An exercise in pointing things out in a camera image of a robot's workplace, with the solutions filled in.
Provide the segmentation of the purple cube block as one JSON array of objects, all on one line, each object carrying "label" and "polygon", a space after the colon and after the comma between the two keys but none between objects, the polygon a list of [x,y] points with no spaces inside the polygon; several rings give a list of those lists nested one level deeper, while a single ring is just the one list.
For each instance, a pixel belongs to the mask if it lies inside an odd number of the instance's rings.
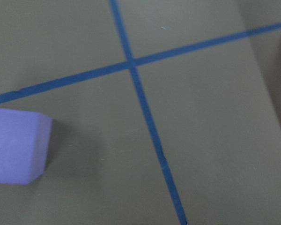
[{"label": "purple cube block", "polygon": [[0,184],[26,185],[45,171],[52,118],[0,108]]}]

